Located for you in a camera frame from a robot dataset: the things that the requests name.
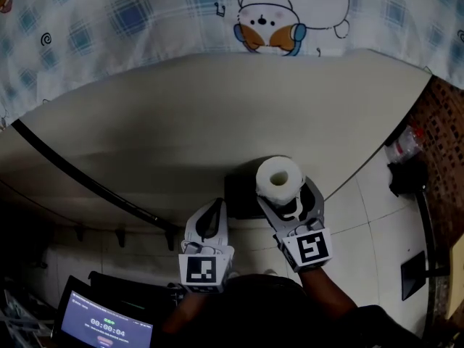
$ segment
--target person's arm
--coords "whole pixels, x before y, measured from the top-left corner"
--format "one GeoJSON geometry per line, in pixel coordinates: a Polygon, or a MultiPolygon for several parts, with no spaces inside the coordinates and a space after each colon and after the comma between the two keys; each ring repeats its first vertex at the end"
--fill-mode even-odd
{"type": "Polygon", "coordinates": [[[163,324],[162,331],[167,334],[178,333],[200,313],[207,298],[207,295],[187,294],[163,324]]]}
{"type": "Polygon", "coordinates": [[[301,272],[299,277],[307,296],[328,318],[337,320],[357,308],[322,268],[301,272]]]}

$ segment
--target white tabletop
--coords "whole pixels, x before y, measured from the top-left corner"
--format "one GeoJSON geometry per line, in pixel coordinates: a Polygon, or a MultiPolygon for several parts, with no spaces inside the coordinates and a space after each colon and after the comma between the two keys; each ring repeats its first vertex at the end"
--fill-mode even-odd
{"type": "MultiPolygon", "coordinates": [[[[329,196],[382,145],[429,78],[369,51],[191,56],[83,87],[22,120],[92,178],[181,224],[223,195],[227,172],[268,155],[292,157],[329,196]]],[[[57,172],[12,128],[0,145],[0,177],[41,204],[88,222],[140,224],[57,172]]]]}

